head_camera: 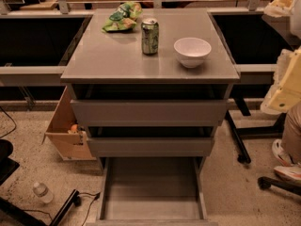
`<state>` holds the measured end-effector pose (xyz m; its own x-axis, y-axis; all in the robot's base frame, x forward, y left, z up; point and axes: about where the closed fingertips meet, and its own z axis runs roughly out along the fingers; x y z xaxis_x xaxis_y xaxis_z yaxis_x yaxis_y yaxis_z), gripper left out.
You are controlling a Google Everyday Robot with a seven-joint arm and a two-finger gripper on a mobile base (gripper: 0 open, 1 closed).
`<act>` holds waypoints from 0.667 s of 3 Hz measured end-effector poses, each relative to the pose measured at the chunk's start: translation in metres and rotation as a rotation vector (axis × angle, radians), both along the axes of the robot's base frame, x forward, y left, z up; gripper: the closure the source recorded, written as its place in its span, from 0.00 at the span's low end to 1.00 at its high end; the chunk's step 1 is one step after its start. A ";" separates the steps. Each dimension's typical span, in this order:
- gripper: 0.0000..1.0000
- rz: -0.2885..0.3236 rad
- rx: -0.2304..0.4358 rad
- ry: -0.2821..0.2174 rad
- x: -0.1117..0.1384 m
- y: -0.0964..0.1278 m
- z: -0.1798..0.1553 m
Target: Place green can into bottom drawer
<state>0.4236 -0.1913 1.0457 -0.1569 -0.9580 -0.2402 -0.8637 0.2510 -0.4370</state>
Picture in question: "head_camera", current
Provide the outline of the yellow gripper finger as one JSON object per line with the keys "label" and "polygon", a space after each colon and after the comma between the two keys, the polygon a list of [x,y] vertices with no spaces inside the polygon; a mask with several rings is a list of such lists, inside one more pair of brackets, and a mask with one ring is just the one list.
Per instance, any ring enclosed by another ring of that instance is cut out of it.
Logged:
{"label": "yellow gripper finger", "polygon": [[273,79],[261,111],[270,115],[286,113],[301,101],[301,49],[281,51]]}

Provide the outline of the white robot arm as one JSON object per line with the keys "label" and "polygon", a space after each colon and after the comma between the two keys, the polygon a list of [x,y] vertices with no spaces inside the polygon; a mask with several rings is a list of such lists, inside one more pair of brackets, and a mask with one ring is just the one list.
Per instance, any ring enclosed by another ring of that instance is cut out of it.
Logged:
{"label": "white robot arm", "polygon": [[[301,0],[274,0],[264,9],[271,17],[290,18],[290,32],[301,38]],[[276,115],[287,113],[301,101],[301,47],[290,52],[283,49],[277,58],[274,84],[261,103],[261,111]]]}

